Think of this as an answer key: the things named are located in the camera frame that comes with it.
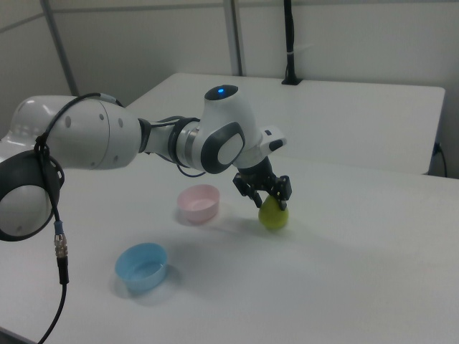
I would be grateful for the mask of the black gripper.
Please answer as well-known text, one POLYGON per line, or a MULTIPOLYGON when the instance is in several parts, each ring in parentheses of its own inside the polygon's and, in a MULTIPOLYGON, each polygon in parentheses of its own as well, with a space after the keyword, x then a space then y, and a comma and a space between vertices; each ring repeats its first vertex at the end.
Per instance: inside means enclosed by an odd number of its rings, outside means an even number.
POLYGON ((292 194, 292 186, 288 176, 276 177, 270 159, 265 157, 257 165, 239 168, 232 180, 242 196, 254 201, 257 208, 262 206, 258 189, 270 189, 270 195, 276 200, 279 209, 285 211, 292 194))

